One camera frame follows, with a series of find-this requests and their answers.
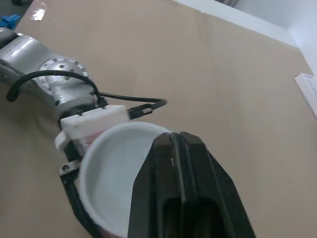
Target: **robotic arm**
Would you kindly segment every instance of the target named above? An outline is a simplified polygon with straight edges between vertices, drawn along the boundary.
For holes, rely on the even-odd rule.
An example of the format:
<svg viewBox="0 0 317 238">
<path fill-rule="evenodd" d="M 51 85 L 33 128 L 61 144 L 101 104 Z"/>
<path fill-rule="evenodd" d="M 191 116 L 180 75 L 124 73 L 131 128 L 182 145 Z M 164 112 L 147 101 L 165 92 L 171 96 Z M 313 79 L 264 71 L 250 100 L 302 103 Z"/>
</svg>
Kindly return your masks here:
<svg viewBox="0 0 317 238">
<path fill-rule="evenodd" d="M 55 145 L 68 159 L 58 169 L 67 197 L 85 229 L 95 238 L 103 237 L 74 183 L 80 161 L 100 133 L 150 114 L 166 100 L 99 92 L 79 61 L 6 28 L 0 28 L 0 82 L 11 86 L 9 101 L 24 92 L 54 112 L 61 129 Z M 103 96 L 146 104 L 126 110 L 108 105 Z M 163 134 L 153 142 L 134 182 L 128 238 L 211 237 L 255 235 L 231 178 L 204 143 L 185 132 Z"/>
</svg>

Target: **black cable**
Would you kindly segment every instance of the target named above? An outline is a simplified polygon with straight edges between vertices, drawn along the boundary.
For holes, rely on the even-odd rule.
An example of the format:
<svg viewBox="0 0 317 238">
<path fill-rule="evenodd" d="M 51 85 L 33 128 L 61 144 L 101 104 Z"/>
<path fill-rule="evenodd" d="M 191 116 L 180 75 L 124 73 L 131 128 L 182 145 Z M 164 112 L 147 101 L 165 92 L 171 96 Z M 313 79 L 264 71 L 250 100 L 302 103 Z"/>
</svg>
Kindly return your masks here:
<svg viewBox="0 0 317 238">
<path fill-rule="evenodd" d="M 62 71 L 62 70 L 40 70 L 40 71 L 29 73 L 19 78 L 10 87 L 6 95 L 6 99 L 9 102 L 14 102 L 19 96 L 19 88 L 24 83 L 26 83 L 27 81 L 33 78 L 42 77 L 42 76 L 67 76 L 67 77 L 77 78 L 79 80 L 84 81 L 85 83 L 89 84 L 93 88 L 94 94 L 97 96 L 97 103 L 100 107 L 105 107 L 107 105 L 105 99 L 102 98 L 101 96 L 120 99 L 120 100 L 126 100 L 126 101 L 153 103 L 153 104 L 142 104 L 142 105 L 128 109 L 130 119 L 140 118 L 144 115 L 150 114 L 152 113 L 153 110 L 163 107 L 167 103 L 166 99 L 161 99 L 161 98 L 129 97 L 129 96 L 121 96 L 121 95 L 99 92 L 97 86 L 88 77 L 85 77 L 81 74 L 77 74 L 74 72 Z"/>
<path fill-rule="evenodd" d="M 111 93 L 104 93 L 104 92 L 100 92 L 100 95 L 104 97 L 108 97 L 108 98 L 115 98 L 115 99 L 125 100 L 125 101 L 153 103 L 153 104 L 150 104 L 152 110 L 163 107 L 167 104 L 167 100 L 162 98 L 129 97 L 129 96 L 122 96 L 122 95 L 116 95 Z"/>
<path fill-rule="evenodd" d="M 79 80 L 84 81 L 85 83 L 89 84 L 93 90 L 94 94 L 97 96 L 97 102 L 100 107 L 105 107 L 105 100 L 101 98 L 101 95 L 99 93 L 99 90 L 97 86 L 94 84 L 92 80 L 90 80 L 88 77 L 85 77 L 81 74 L 77 74 L 74 72 L 69 72 L 69 71 L 62 71 L 62 70 L 40 70 L 36 72 L 29 73 L 21 78 L 19 78 L 9 89 L 6 99 L 9 102 L 14 102 L 18 96 L 19 96 L 19 91 L 18 89 L 27 81 L 37 78 L 37 77 L 42 77 L 42 76 L 68 76 L 72 78 L 77 78 Z"/>
</svg>

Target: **white bowl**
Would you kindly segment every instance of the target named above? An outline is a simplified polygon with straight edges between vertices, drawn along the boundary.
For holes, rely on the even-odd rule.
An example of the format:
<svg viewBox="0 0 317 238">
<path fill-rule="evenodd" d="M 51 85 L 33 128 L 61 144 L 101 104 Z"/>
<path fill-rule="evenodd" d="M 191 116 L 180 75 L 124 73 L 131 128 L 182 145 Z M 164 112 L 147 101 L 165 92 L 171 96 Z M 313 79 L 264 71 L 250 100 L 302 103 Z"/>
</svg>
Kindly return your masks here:
<svg viewBox="0 0 317 238">
<path fill-rule="evenodd" d="M 88 149 L 79 192 L 89 216 L 106 233 L 126 238 L 134 180 L 153 140 L 168 129 L 127 122 L 103 132 Z"/>
</svg>

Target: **cardboard surface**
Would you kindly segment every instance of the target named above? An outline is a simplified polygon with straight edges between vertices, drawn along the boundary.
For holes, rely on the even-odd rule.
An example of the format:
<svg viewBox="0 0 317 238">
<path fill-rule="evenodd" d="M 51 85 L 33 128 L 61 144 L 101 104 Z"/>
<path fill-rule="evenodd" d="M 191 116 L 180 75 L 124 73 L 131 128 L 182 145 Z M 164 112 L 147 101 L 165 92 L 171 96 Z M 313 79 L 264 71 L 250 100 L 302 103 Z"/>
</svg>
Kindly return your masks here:
<svg viewBox="0 0 317 238">
<path fill-rule="evenodd" d="M 142 120 L 203 139 L 257 237 L 316 235 L 317 120 L 294 81 L 312 73 L 297 48 L 172 0 L 45 3 L 42 21 L 29 18 L 34 1 L 17 31 L 84 63 L 101 91 L 167 98 Z M 89 237 L 59 181 L 56 123 L 30 97 L 5 102 L 5 89 L 1 237 Z"/>
</svg>

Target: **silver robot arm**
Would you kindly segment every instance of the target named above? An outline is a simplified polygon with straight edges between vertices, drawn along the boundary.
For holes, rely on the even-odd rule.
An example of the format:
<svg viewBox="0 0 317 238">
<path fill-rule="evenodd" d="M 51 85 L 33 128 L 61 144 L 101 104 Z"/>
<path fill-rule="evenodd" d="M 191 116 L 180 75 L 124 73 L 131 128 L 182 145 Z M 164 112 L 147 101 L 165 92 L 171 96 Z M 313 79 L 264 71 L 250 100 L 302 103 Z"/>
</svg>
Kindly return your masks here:
<svg viewBox="0 0 317 238">
<path fill-rule="evenodd" d="M 70 71 L 89 77 L 79 61 L 53 53 L 32 37 L 0 28 L 0 82 L 12 85 L 26 74 L 39 70 Z M 92 87 L 68 76 L 34 78 L 23 84 L 19 91 L 44 101 L 57 119 L 77 106 L 93 109 L 96 104 Z"/>
</svg>

